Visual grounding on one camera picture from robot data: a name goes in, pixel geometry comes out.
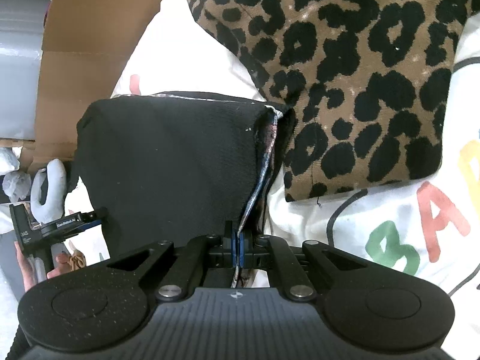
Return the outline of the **person's left hand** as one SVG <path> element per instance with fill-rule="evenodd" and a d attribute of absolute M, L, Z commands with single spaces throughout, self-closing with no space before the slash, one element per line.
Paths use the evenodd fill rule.
<path fill-rule="evenodd" d="M 16 248 L 16 258 L 19 264 L 19 269 L 24 283 L 24 291 L 29 291 L 34 285 L 38 283 L 37 275 L 33 270 L 33 265 L 30 261 L 22 254 L 20 246 L 17 241 L 15 241 L 14 246 Z M 72 271 L 72 268 L 69 265 L 70 255 L 61 252 L 55 257 L 56 267 L 55 269 L 46 273 L 47 279 L 52 279 L 56 276 L 63 275 Z"/>

